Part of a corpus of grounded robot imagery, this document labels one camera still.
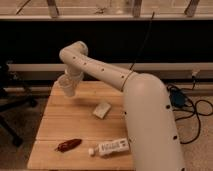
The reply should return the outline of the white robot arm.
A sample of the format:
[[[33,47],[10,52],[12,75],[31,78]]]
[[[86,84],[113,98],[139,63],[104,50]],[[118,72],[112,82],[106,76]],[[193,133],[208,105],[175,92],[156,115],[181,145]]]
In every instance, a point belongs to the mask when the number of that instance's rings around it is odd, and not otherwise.
[[[123,93],[135,171],[186,171],[169,93],[158,77],[92,59],[82,41],[59,56],[71,76],[86,72]]]

